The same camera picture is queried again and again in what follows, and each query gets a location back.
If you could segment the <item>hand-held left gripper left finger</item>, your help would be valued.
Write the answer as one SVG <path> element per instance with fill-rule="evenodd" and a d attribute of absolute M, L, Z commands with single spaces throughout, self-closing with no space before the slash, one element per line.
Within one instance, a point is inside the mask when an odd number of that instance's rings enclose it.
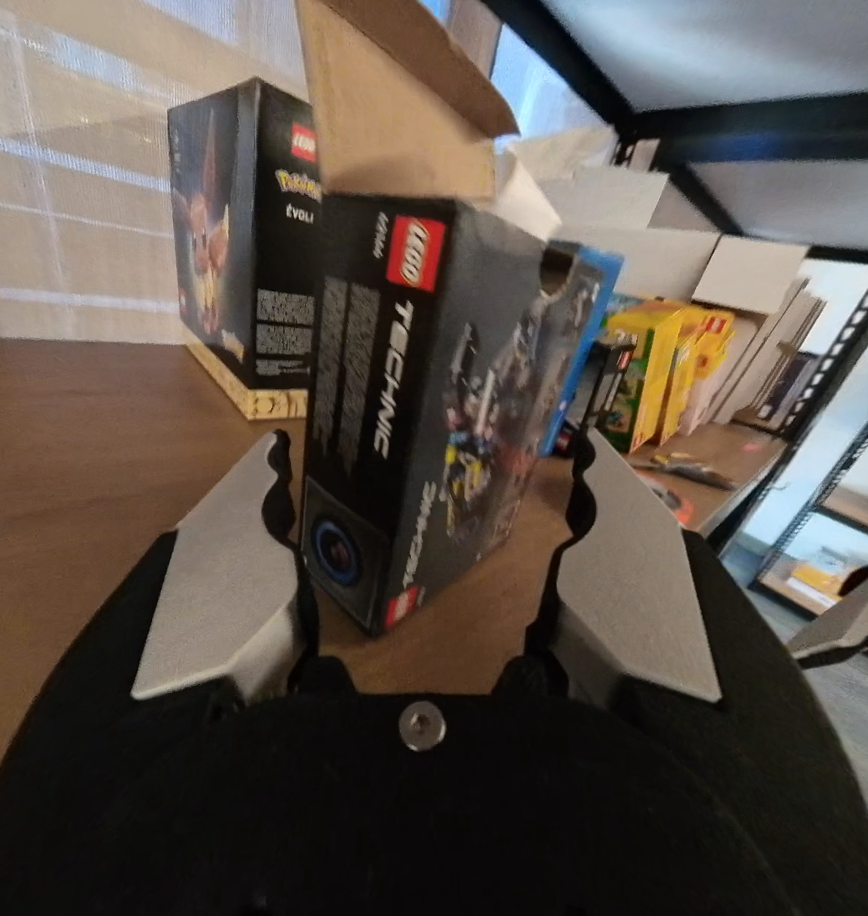
<path fill-rule="evenodd" d="M 177 523 L 134 700 L 212 681 L 245 703 L 292 690 L 317 623 L 291 538 L 290 446 L 283 430 L 262 436 Z"/>

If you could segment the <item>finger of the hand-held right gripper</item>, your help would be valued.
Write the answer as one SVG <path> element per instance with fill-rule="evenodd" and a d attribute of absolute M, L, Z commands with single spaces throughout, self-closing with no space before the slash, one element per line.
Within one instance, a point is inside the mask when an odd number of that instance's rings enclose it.
<path fill-rule="evenodd" d="M 868 567 L 853 572 L 840 600 L 786 644 L 800 668 L 836 665 L 868 651 Z"/>

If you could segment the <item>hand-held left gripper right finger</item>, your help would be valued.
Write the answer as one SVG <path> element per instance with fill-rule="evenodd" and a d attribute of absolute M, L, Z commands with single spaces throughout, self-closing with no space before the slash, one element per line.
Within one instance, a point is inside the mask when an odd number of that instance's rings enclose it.
<path fill-rule="evenodd" d="M 625 681 L 717 704 L 723 692 L 680 522 L 600 433 L 588 432 L 572 496 L 593 506 L 558 561 L 548 650 L 568 696 L 603 707 Z"/>

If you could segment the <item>orange tape roll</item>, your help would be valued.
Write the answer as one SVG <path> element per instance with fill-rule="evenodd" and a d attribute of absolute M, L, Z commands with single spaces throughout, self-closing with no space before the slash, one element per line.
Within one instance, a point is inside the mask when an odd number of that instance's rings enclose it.
<path fill-rule="evenodd" d="M 679 521 L 681 527 L 687 531 L 692 531 L 694 507 L 691 500 L 681 496 L 669 487 L 662 487 L 657 495 L 675 519 Z"/>

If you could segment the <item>grey black vehicle toy box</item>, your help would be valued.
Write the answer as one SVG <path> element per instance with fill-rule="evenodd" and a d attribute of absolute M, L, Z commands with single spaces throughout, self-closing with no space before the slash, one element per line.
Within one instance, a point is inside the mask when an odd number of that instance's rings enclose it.
<path fill-rule="evenodd" d="M 437 516 L 463 398 L 541 292 L 546 243 L 455 199 L 335 192 L 322 210 L 301 551 L 383 635 L 423 601 L 409 557 Z"/>

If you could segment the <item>wooden desk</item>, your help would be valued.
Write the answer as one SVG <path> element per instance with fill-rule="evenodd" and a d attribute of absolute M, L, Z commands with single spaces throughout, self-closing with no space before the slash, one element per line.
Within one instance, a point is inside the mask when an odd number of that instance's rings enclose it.
<path fill-rule="evenodd" d="M 265 432 L 177 347 L 0 341 L 0 718 L 28 710 L 155 537 Z M 489 693 L 560 540 L 570 470 L 538 472 L 523 534 L 429 615 L 368 640 L 336 612 L 322 647 L 362 693 Z"/>

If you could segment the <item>grey yellow scissors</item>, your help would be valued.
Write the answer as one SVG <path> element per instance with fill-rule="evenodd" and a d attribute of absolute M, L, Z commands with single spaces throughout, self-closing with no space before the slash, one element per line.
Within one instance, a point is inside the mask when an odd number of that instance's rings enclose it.
<path fill-rule="evenodd" d="M 739 488 L 739 484 L 733 478 L 722 474 L 710 464 L 697 460 L 688 453 L 657 452 L 652 456 L 650 463 L 660 473 L 679 476 L 705 487 L 725 492 L 732 492 Z"/>

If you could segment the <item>small black toy box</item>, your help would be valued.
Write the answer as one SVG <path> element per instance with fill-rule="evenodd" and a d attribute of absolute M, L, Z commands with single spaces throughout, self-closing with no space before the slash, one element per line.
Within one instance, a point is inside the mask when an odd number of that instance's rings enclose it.
<path fill-rule="evenodd" d="M 581 423 L 583 430 L 600 428 L 609 416 L 636 345 L 634 333 L 608 335 L 593 344 L 587 364 L 588 400 Z"/>

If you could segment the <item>yellow green toy box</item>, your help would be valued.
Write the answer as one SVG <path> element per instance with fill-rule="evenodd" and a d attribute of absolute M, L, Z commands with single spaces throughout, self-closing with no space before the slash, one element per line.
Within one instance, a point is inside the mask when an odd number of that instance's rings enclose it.
<path fill-rule="evenodd" d="M 683 328 L 688 304 L 672 300 L 644 302 L 611 315 L 607 335 L 619 343 L 632 340 L 634 351 L 624 370 L 601 430 L 622 454 L 647 443 L 662 445 L 679 426 L 685 367 Z"/>

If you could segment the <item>small yellow toy box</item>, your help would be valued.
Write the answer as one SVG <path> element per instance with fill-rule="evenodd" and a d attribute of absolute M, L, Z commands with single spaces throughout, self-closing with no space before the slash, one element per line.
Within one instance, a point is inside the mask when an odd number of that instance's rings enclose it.
<path fill-rule="evenodd" d="M 714 383 L 734 337 L 735 314 L 686 302 L 679 306 L 680 334 L 673 353 L 656 441 L 687 436 L 702 425 L 714 395 Z"/>

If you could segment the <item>blue toy box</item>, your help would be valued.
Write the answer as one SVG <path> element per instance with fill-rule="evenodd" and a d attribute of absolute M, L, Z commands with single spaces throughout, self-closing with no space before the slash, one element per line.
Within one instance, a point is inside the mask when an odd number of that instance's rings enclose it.
<path fill-rule="evenodd" d="M 586 367 L 589 351 L 598 340 L 609 311 L 612 295 L 623 270 L 623 256 L 594 246 L 554 239 L 552 254 L 570 257 L 570 266 L 557 308 L 550 310 L 558 321 L 544 391 L 540 394 L 542 437 L 539 457 L 549 456 L 568 408 L 573 403 Z"/>

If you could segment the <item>black toy box fox picture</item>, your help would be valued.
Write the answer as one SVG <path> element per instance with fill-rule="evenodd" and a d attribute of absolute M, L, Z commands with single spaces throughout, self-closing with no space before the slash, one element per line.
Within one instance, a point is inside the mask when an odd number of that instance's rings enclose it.
<path fill-rule="evenodd" d="M 254 77 L 167 112 L 185 345 L 249 420 L 305 418 L 322 189 L 310 105 Z"/>

